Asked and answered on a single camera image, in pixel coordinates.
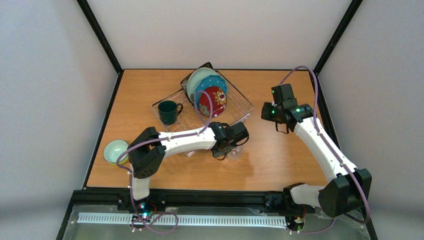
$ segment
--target wooden table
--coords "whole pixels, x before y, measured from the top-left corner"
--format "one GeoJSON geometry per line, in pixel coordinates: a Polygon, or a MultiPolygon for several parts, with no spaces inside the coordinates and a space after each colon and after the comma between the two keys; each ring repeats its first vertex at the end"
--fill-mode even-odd
{"type": "MultiPolygon", "coordinates": [[[[103,158],[105,146],[117,139],[131,143],[145,128],[165,132],[152,104],[180,89],[180,81],[193,70],[126,69],[123,73],[94,163],[88,187],[125,188],[128,175],[103,158]]],[[[165,158],[150,179],[150,188],[181,190],[282,191],[294,183],[327,184],[306,145],[294,133],[276,132],[275,124],[261,119],[264,102],[271,102],[271,87],[288,73],[284,70],[221,70],[253,104],[245,121],[250,134],[241,158],[218,161],[210,151],[191,157],[165,158]]],[[[307,71],[296,71],[286,81],[299,104],[313,107],[314,91],[307,71]]]]}

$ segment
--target white perforated rail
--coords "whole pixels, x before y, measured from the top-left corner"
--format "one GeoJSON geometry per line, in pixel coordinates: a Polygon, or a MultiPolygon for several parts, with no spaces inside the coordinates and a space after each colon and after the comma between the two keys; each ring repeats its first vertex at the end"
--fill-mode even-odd
{"type": "MultiPolygon", "coordinates": [[[[133,214],[80,212],[79,224],[131,224],[133,214]]],[[[266,227],[285,228],[284,216],[212,216],[212,215],[178,215],[179,226],[223,226],[223,227],[266,227]]],[[[175,217],[164,215],[154,225],[173,226],[175,217]]]]}

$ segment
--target dishes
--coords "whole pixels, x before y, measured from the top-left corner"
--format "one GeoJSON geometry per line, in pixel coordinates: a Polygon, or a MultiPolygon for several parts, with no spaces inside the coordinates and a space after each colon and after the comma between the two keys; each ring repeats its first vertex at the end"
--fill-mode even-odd
{"type": "Polygon", "coordinates": [[[186,92],[189,99],[193,102],[194,93],[196,90],[196,87],[198,86],[199,82],[202,81],[202,79],[206,78],[207,76],[217,76],[218,73],[214,71],[212,68],[209,67],[201,67],[197,70],[195,70],[190,78],[187,81],[186,84],[186,92]]]}
{"type": "MultiPolygon", "coordinates": [[[[226,83],[225,79],[223,79],[219,75],[210,75],[210,76],[207,76],[204,79],[202,79],[198,83],[194,93],[197,93],[198,91],[201,91],[201,90],[205,91],[207,88],[212,87],[212,86],[219,87],[221,90],[224,91],[225,95],[227,95],[227,92],[228,92],[227,83],[226,83]]],[[[197,101],[196,101],[198,107],[199,107],[200,97],[201,97],[201,94],[198,94],[197,95],[197,101]]]]}
{"type": "MultiPolygon", "coordinates": [[[[222,114],[227,104],[227,96],[224,90],[218,86],[209,86],[204,91],[209,95],[210,99],[212,100],[212,117],[214,118],[222,114]]],[[[206,117],[209,117],[211,112],[209,99],[204,93],[199,95],[200,98],[198,106],[200,112],[206,117]]]]}
{"type": "MultiPolygon", "coordinates": [[[[124,140],[114,140],[109,142],[103,150],[104,159],[110,163],[115,164],[117,162],[118,157],[128,149],[128,143],[124,140]]],[[[128,154],[126,154],[119,163],[125,164],[128,162],[128,154]]]]}

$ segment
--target white wall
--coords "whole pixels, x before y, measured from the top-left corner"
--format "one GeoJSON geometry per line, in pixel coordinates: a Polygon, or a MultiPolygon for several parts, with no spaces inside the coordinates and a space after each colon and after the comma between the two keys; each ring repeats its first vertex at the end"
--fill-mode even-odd
{"type": "Polygon", "coordinates": [[[0,11],[0,239],[54,239],[117,74],[76,1],[0,11]]]}
{"type": "Polygon", "coordinates": [[[350,0],[89,0],[122,68],[314,66],[350,0]]]}
{"type": "Polygon", "coordinates": [[[364,1],[319,76],[342,150],[372,174],[381,239],[424,233],[423,16],[423,1],[364,1]]]}

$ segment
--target green mug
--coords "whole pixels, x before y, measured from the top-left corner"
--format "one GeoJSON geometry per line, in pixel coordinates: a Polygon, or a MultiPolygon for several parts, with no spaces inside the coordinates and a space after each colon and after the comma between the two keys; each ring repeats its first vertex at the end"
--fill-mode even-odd
{"type": "Polygon", "coordinates": [[[171,125],[177,121],[178,115],[183,110],[183,105],[168,100],[159,103],[157,109],[159,110],[160,121],[165,125],[171,125]]]}

